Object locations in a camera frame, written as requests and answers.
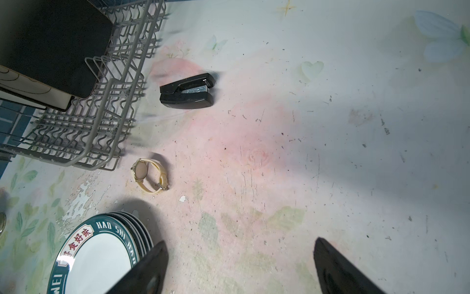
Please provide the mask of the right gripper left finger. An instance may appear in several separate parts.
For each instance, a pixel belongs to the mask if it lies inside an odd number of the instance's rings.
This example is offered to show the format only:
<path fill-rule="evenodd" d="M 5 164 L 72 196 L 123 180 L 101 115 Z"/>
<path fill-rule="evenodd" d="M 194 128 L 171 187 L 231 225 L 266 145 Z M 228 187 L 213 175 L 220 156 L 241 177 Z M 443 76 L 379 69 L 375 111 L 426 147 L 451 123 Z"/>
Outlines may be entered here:
<path fill-rule="evenodd" d="M 169 254 L 165 241 L 157 243 L 108 294 L 161 294 Z"/>

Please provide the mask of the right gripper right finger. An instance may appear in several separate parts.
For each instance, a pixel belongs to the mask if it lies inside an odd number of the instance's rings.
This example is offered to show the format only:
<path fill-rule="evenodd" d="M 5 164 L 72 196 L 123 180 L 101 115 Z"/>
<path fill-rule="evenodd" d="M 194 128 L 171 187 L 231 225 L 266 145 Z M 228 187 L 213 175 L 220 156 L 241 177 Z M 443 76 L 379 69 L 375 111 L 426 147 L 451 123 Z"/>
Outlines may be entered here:
<path fill-rule="evenodd" d="M 313 259 L 324 294 L 384 294 L 324 238 L 317 238 Z"/>

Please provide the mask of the green rim round plate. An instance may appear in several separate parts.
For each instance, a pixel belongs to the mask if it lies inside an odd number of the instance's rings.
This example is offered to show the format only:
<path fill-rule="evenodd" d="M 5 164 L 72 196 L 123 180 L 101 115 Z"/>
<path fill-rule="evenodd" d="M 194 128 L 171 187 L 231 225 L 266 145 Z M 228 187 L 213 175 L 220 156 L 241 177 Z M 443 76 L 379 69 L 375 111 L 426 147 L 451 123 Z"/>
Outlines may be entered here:
<path fill-rule="evenodd" d="M 117 211 L 116 214 L 120 215 L 124 219 L 127 219 L 129 224 L 132 224 L 131 229 L 137 235 L 138 245 L 141 248 L 140 256 L 145 256 L 154 247 L 154 242 L 149 233 L 149 230 L 145 227 L 142 221 L 139 220 L 139 218 L 131 213 Z"/>

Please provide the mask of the black square plate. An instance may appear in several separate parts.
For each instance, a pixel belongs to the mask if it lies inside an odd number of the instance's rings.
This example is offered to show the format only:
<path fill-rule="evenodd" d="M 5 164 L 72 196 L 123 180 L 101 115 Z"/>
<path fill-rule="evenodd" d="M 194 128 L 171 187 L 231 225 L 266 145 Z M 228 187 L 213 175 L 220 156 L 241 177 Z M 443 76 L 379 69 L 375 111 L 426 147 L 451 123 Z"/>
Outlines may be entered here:
<path fill-rule="evenodd" d="M 1 1 L 1 66 L 78 98 L 96 77 L 113 23 L 89 1 Z"/>

